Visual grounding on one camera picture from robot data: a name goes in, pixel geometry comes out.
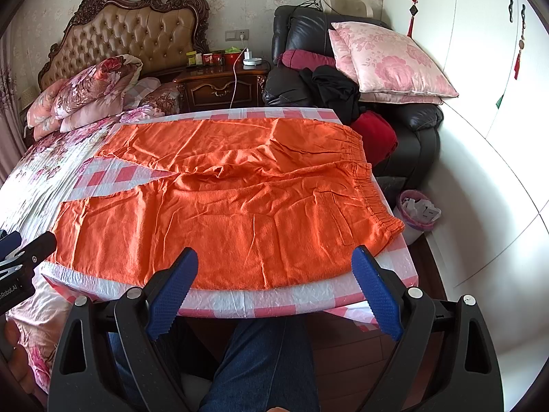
pink floral cushion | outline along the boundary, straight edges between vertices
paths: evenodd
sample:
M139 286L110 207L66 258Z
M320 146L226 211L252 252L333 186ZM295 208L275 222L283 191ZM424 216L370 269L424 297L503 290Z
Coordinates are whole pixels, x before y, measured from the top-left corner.
M132 76L132 72L124 76L114 85L109 94L84 105L72 115L65 117L62 120L61 133L76 130L109 116L119 115L123 110L123 91L130 83Z
M43 90L27 111L27 125L29 127L35 127L51 116L53 101L56 100L57 94L68 81L68 79L59 79Z
M53 103L54 116L57 119L64 119L84 105L106 96L117 82L128 74L132 74L128 86L135 85L142 67L141 60L124 54L109 57L97 65L86 68L61 89Z
M410 37L369 23L331 25L351 51L361 93L457 97L446 77Z
M353 82L358 83L359 77L356 75L349 47L337 31L328 30L328 35L330 36L331 49L334 51L334 57L336 58L336 68Z
M54 116L50 116L44 122L41 122L40 124L35 126L33 131L35 141L38 141L45 136L48 136L54 131L58 131L61 128L61 122L61 119L56 119Z
M155 91L150 92L142 98L139 106L150 106L162 112L164 116L181 113L177 84L165 83L159 86Z
M361 102L378 102L384 104L436 104L443 103L438 96L413 96L409 94L391 94L391 93L361 93Z

burgundy bolster pillow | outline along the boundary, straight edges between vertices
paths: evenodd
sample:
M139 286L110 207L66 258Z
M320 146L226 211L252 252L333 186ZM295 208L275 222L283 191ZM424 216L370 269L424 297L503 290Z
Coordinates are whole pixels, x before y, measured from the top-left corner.
M336 59L323 56L322 54L311 53L304 49L290 49L281 56L282 63L292 70L300 71L309 68L314 71L320 65L336 67Z
M351 128L362 136L366 161L372 167L382 162L396 149L399 142L396 133L385 119L373 111L365 111L351 124Z

power outlet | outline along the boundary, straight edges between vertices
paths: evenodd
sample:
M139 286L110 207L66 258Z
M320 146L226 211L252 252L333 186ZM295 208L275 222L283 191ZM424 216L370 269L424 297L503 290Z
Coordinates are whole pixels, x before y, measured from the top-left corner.
M241 40L240 36L244 36L244 40L250 38L250 30L232 30L225 31L225 41L226 42L239 42Z

floral comforter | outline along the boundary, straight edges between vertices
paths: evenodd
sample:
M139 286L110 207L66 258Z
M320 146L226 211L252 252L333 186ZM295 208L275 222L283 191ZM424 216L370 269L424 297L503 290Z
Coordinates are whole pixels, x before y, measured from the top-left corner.
M23 245L50 229L79 169L115 123L106 118L70 133L52 133L32 146L0 188L0 229L19 231ZM36 381L46 392L57 342L71 305L35 272L36 294L8 315L21 329Z

tufted leather headboard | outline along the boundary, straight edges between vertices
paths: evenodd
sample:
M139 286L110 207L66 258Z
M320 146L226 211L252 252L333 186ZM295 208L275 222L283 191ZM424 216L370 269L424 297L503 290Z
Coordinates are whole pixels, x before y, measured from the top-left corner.
M120 54L139 57L142 76L183 67L187 52L208 52L209 9L206 0L83 0L61 43L51 46L38 86Z

